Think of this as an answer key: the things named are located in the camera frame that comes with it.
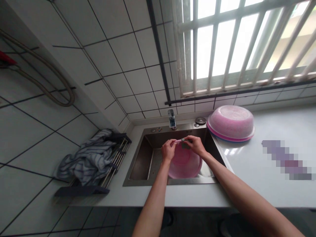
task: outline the hose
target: hose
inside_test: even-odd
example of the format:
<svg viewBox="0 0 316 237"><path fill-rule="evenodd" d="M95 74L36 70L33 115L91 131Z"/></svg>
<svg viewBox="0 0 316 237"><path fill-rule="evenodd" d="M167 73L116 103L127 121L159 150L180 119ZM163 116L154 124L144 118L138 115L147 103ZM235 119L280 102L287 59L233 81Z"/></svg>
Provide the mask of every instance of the hose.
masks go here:
<svg viewBox="0 0 316 237"><path fill-rule="evenodd" d="M57 77L58 79L62 82L62 84L65 86L67 89L67 92L69 93L69 100L67 100L67 103L62 103L58 99L56 99L51 92L49 92L39 81L31 77L29 74L24 72L19 66L14 65L12 67L9 67L9 69L19 73L26 79L28 79L30 82L34 83L45 95L47 95L48 98L50 98L54 103L63 106L63 107L69 107L72 106L74 101L75 101L75 96L70 88L70 85L68 81L64 78L64 76L53 66L51 65L48 61L46 61L44 58L42 58L40 55L37 53L33 52L30 50L27 46L19 42L18 40L14 39L12 36L8 35L6 32L0 29L0 35L4 37L5 39L9 40L13 44L17 45L21 49L25 50L29 54L31 54L34 58L40 60L42 63L44 63Z"/></svg>

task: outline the countertop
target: countertop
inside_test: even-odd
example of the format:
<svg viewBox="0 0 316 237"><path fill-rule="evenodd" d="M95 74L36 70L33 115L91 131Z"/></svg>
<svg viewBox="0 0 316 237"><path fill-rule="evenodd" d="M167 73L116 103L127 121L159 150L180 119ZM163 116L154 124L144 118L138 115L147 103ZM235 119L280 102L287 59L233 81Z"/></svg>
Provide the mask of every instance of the countertop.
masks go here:
<svg viewBox="0 0 316 237"><path fill-rule="evenodd" d="M316 173L315 134L316 106L293 107L253 112L255 135L244 143L230 143L218 139L234 173L275 207L316 207L315 180L289 180L271 155L264 154L263 140L283 140L289 153L298 154L304 166ZM177 121L178 124L193 119ZM135 150L144 128L166 126L156 123L135 126L132 144L113 177L108 195L78 197L72 205L83 206L143 206L151 186L123 187ZM220 184L168 185L166 207L231 207Z"/></svg>

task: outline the dish rack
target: dish rack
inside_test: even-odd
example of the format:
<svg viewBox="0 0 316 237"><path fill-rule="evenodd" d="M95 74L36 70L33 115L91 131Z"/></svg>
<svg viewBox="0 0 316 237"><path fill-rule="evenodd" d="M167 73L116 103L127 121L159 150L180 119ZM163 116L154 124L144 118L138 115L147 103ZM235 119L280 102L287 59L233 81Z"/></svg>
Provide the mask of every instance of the dish rack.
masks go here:
<svg viewBox="0 0 316 237"><path fill-rule="evenodd" d="M81 186L80 181L77 178L74 178L68 187L61 187L55 193L56 197L90 196L93 194L108 194L110 192L108 186L113 176L118 172L132 141L126 133L113 134L106 140L117 142L117 145L112 149L112 155L115 155L112 162L109 164L110 170L107 175L99 181L98 185L89 186Z"/></svg>

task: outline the faucet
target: faucet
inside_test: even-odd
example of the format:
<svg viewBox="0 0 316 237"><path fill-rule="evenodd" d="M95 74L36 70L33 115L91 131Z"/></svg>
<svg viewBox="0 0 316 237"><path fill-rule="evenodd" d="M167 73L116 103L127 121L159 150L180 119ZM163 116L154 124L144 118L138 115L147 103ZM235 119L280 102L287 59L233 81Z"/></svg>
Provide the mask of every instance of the faucet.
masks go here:
<svg viewBox="0 0 316 237"><path fill-rule="evenodd" d="M168 110L168 117L169 117L169 127L172 130L177 130L173 109Z"/></svg>

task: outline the sink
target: sink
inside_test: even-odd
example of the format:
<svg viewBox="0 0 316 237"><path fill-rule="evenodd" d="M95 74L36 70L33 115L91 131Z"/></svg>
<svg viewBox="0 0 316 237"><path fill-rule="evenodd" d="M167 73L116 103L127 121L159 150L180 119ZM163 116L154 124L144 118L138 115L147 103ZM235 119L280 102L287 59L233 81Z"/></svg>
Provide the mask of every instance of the sink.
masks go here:
<svg viewBox="0 0 316 237"><path fill-rule="evenodd" d="M168 139L178 140L187 135L200 137L206 151L211 153L222 165L231 170L224 152L218 145L217 139L211 135L206 125L195 127L193 123L180 124L176 131L171 130L168 126L147 128L143 131L123 186L153 185L162 162L162 145ZM206 183L217 183L217 179L214 177L208 165L203 161L202 168L196 177L186 179L172 179L168 177L167 184Z"/></svg>

